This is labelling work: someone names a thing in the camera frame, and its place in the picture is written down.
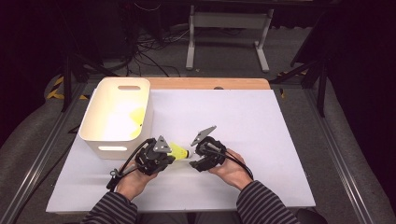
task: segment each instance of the hand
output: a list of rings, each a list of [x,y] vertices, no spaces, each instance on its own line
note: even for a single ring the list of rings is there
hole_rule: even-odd
[[[131,161],[127,167],[135,164],[134,161]],[[154,175],[145,175],[141,173],[139,170],[135,170],[123,177],[120,183],[117,185],[118,193],[125,196],[129,201],[131,201],[134,197],[139,195],[145,189],[147,183],[154,179],[157,174]]]
[[[238,153],[227,148],[227,152],[235,156],[239,161],[245,164],[244,159]],[[226,159],[221,166],[213,167],[209,173],[218,175],[227,184],[242,190],[253,180],[248,176],[248,173],[239,164],[234,161]]]

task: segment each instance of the person's left hand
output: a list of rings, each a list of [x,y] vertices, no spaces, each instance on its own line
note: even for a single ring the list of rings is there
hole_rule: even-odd
[[[132,164],[135,164],[134,161],[131,161],[127,167],[131,166]],[[122,178],[120,183],[117,185],[116,192],[122,194],[131,201],[134,197],[143,192],[143,189],[145,189],[147,183],[156,176],[157,174],[145,175],[139,170],[135,170]]]

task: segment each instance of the desk leg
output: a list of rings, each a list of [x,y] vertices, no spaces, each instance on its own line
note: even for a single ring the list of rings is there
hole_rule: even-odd
[[[270,28],[271,24],[271,19],[273,17],[274,10],[270,9],[267,14],[267,18],[265,19],[265,22],[262,26],[262,37],[260,38],[260,41],[254,42],[256,51],[257,51],[257,56],[259,57],[260,65],[262,66],[262,71],[264,73],[267,73],[270,71],[270,68],[268,66],[267,59],[265,58],[264,51],[262,50],[262,47],[264,46],[264,41],[265,37],[267,37],[268,34],[268,29]]]
[[[194,52],[195,52],[195,40],[194,40],[194,6],[191,6],[190,10],[190,43],[189,49],[187,52],[187,62],[186,62],[186,69],[192,70],[194,66]]]

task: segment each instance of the dark wall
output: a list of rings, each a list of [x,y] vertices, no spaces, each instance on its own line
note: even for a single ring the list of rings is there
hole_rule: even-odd
[[[0,3],[0,146],[45,102],[44,89],[60,67],[60,53],[29,1]]]
[[[385,1],[360,1],[329,71],[352,132],[396,212],[393,9]]]

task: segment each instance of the striped sleeve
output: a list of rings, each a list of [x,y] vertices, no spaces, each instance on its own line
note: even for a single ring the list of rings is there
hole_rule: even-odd
[[[135,223],[137,206],[116,192],[108,192],[81,223]]]
[[[236,208],[244,224],[300,223],[279,197],[257,180],[242,189]]]

